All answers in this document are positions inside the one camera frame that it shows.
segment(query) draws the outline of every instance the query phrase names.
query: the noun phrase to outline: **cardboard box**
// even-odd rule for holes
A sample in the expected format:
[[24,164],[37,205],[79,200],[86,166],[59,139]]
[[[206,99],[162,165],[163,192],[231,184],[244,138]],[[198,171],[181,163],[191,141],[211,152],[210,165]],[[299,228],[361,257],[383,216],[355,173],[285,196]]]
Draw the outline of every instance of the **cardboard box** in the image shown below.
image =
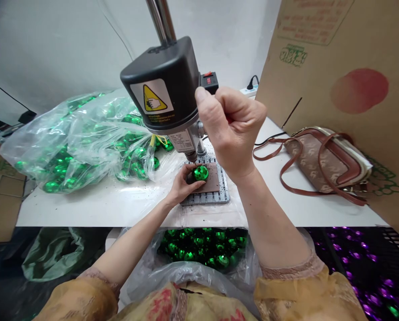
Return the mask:
[[17,223],[25,176],[0,156],[0,242],[11,240]]
[[399,0],[282,0],[256,100],[289,134],[350,134],[375,165],[370,206],[399,232]]

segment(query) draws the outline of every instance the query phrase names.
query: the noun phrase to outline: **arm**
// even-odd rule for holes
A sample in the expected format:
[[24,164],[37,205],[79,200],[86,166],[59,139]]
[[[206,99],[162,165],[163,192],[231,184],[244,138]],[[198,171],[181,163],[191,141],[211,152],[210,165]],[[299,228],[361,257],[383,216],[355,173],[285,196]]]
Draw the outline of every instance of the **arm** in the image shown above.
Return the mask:
[[265,106],[229,88],[220,88],[211,96],[199,87],[195,97],[217,160],[237,185],[259,261],[269,268],[305,262],[311,250],[253,163],[253,146],[266,117]]
[[205,184],[204,181],[191,185],[186,183],[186,176],[196,166],[198,164],[185,164],[177,174],[169,194],[94,263],[93,267],[110,283],[119,286],[125,283],[170,210]]

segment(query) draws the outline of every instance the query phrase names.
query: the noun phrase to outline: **power strip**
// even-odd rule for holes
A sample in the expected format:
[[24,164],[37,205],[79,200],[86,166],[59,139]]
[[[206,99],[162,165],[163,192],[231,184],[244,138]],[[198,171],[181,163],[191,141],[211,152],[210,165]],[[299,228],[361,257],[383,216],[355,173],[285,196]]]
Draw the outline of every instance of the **power strip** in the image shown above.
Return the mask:
[[256,92],[258,91],[258,87],[259,87],[259,85],[254,85],[253,89],[243,88],[243,89],[240,89],[240,92],[243,95],[246,95],[247,97],[256,96]]

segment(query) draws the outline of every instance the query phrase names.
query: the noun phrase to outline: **table surface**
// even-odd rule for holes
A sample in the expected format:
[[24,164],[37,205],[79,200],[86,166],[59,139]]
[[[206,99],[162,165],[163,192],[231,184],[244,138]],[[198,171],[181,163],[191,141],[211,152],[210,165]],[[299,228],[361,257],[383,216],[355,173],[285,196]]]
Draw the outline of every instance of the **table surface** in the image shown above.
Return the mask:
[[[282,130],[267,118],[257,142],[280,132]],[[213,154],[208,140],[204,141],[204,145]],[[277,144],[268,144],[258,151],[258,155],[267,155],[277,147]],[[107,177],[97,185],[87,186],[69,195],[46,194],[36,188],[22,203],[17,226],[133,226],[169,191],[172,178],[184,160],[184,154],[176,155],[173,158],[175,169],[159,183],[123,183]],[[283,149],[270,160],[254,162],[275,199],[295,226],[387,225],[370,207],[356,206],[339,196],[308,197],[287,191],[280,183],[279,172],[288,160],[289,156]],[[295,166],[286,171],[284,179],[290,186],[313,190]],[[178,205],[170,212],[163,226],[247,228],[236,186],[230,179],[228,185],[231,196],[228,204]]]

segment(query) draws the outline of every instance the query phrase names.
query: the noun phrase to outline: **metal base plate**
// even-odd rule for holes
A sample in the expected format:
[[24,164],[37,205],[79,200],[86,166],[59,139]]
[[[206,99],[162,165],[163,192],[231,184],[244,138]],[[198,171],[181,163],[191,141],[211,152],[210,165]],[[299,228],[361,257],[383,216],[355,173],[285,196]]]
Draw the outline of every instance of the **metal base plate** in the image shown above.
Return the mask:
[[204,157],[198,157],[198,163],[216,163],[217,174],[219,177],[220,190],[218,192],[210,193],[195,193],[190,194],[183,202],[180,203],[181,206],[189,205],[213,205],[213,204],[225,204],[230,200],[228,182],[226,180],[225,170],[219,165],[214,156],[206,154]]

